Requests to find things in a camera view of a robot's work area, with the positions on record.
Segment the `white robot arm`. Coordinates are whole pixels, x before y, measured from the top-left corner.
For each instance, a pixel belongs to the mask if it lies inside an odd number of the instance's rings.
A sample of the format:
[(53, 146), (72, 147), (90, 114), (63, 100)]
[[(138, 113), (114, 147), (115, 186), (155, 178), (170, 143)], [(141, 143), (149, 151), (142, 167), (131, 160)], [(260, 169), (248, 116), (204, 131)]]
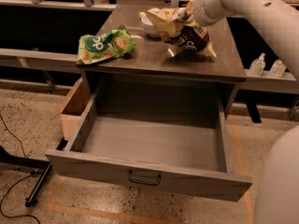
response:
[[(294, 77), (299, 76), (299, 12), (281, 0), (192, 0), (202, 26), (229, 15), (251, 23)], [(283, 134), (265, 159), (253, 224), (299, 224), (299, 127)]]

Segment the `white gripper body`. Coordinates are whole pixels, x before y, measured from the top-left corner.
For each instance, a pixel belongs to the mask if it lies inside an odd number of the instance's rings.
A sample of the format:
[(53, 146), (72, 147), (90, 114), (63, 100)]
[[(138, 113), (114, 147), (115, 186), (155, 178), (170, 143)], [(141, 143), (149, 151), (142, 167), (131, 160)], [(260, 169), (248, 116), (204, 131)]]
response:
[(186, 7), (178, 8), (175, 15), (173, 16), (173, 21), (192, 23), (194, 21), (192, 10), (187, 9)]

